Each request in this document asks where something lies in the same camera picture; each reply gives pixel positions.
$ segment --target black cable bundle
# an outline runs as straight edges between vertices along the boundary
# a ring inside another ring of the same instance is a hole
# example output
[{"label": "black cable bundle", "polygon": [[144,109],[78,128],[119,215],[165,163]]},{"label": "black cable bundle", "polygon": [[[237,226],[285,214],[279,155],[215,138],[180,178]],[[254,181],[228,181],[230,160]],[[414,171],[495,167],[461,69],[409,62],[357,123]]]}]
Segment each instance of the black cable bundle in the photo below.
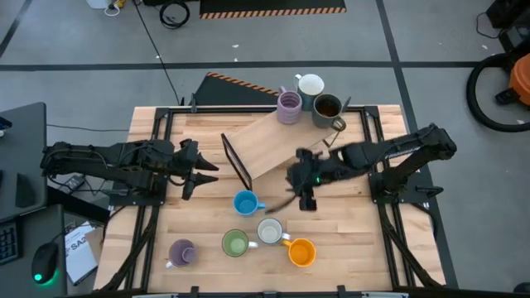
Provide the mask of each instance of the black cable bundle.
[{"label": "black cable bundle", "polygon": [[[178,28],[184,26],[184,24],[186,24],[188,22],[188,20],[190,19],[190,8],[182,0],[170,0],[170,1],[167,1],[167,0],[144,0],[143,4],[145,4],[146,6],[152,6],[152,7],[156,7],[158,5],[162,5],[162,7],[159,10],[159,12],[160,12],[160,22],[167,29],[172,29],[172,30],[178,29]],[[184,8],[184,10],[185,10],[184,21],[175,22],[174,21],[175,20],[174,17],[167,17],[164,14],[166,9],[169,6],[173,5],[173,4]]]},{"label": "black cable bundle", "polygon": [[[166,15],[164,15],[164,11],[169,6],[171,6],[173,4],[176,4],[176,5],[178,5],[178,6],[180,6],[180,7],[185,9],[184,21],[175,22],[171,18],[166,17]],[[190,19],[190,8],[186,5],[185,2],[183,2],[181,0],[171,0],[171,1],[167,2],[166,4],[162,5],[162,7],[160,8],[159,16],[160,16],[160,22],[162,22],[162,25],[165,28],[175,30],[175,29],[178,29],[178,28],[184,26],[184,24],[186,24],[188,22],[188,20]]]}]

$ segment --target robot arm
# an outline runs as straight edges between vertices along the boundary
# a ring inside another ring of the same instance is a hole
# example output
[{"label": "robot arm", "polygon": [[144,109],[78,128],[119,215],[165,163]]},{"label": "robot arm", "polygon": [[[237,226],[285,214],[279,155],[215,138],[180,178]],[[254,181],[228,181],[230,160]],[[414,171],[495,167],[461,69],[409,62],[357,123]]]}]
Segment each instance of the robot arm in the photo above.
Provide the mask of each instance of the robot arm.
[{"label": "robot arm", "polygon": [[[42,175],[86,174],[123,183],[130,190],[146,195],[156,191],[154,180],[161,175],[175,185],[183,185],[182,198],[190,199],[196,186],[218,180],[192,170],[217,171],[218,168],[199,153],[198,142],[186,139],[180,145],[181,149],[174,152],[173,144],[162,140],[125,142],[111,147],[57,142],[44,150]],[[184,182],[176,183],[172,175],[181,177]]]},{"label": "robot arm", "polygon": [[385,142],[359,142],[330,150],[330,157],[321,160],[320,153],[314,155],[307,149],[298,149],[296,157],[300,162],[287,170],[287,181],[291,184],[294,197],[282,206],[268,210],[276,212],[300,197],[300,210],[316,210],[313,187],[336,181],[348,180],[368,173],[379,162],[411,153],[399,166],[381,173],[378,190],[395,193],[407,183],[412,173],[430,161],[448,160],[456,152],[456,144],[446,130],[431,124],[417,132],[396,137]]}]

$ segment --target floor mat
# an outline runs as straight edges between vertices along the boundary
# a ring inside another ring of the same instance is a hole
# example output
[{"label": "floor mat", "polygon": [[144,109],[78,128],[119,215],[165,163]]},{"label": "floor mat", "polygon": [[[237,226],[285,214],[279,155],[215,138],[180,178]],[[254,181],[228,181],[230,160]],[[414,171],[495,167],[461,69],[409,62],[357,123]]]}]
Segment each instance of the floor mat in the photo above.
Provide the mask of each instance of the floor mat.
[{"label": "floor mat", "polygon": [[344,0],[200,0],[200,18],[275,17],[346,12]]},{"label": "floor mat", "polygon": [[276,104],[278,95],[279,92],[276,90],[210,72],[195,93],[195,103],[197,105]]}]

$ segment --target white mug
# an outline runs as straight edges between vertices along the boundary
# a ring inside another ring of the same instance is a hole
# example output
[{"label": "white mug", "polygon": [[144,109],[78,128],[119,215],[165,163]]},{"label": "white mug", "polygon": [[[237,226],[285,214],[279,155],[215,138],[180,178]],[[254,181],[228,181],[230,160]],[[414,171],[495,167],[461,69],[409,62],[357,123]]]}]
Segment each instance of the white mug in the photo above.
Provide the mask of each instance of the white mug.
[{"label": "white mug", "polygon": [[302,111],[311,111],[316,97],[324,91],[324,81],[316,74],[296,74],[295,89],[301,97]]},{"label": "white mug", "polygon": [[274,244],[280,239],[291,239],[288,233],[283,232],[283,226],[277,219],[264,219],[258,225],[258,237],[266,244]]}]

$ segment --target gray floor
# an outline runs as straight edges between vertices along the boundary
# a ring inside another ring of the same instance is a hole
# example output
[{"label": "gray floor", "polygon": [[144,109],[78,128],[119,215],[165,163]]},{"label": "gray floor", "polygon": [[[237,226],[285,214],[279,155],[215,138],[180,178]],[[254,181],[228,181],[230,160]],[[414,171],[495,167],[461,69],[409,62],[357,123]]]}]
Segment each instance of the gray floor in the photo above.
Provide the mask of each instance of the gray floor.
[{"label": "gray floor", "polygon": [[[185,27],[169,31],[154,8],[141,7],[147,27],[167,63],[244,61],[390,61],[375,0],[345,0],[345,14],[199,20],[198,3]],[[23,0],[0,2],[0,39]],[[475,33],[475,17],[492,0],[384,0],[400,61],[477,61],[502,51],[498,41]],[[487,20],[484,31],[494,34]],[[91,10],[83,0],[33,0],[2,65],[102,65],[157,63],[157,54],[136,10],[128,2],[118,17]],[[326,90],[352,103],[402,104],[392,68],[232,68],[169,70],[179,96],[189,99],[208,71],[255,84],[290,87],[296,73],[317,73]],[[465,105],[470,69],[404,69],[419,126],[447,129],[459,151],[431,164],[459,286],[511,291],[530,281],[530,203],[527,200],[530,133],[502,134],[481,127]],[[488,70],[478,95],[484,110],[503,123],[530,121],[518,108],[497,108],[493,95],[505,74]],[[37,101],[48,106],[48,123],[128,128],[135,106],[176,105],[162,70],[0,71],[0,110]],[[125,132],[48,129],[59,140],[109,145]],[[92,180],[93,185],[99,182]],[[89,194],[86,200],[94,201]],[[85,292],[87,280],[71,292]]]}]

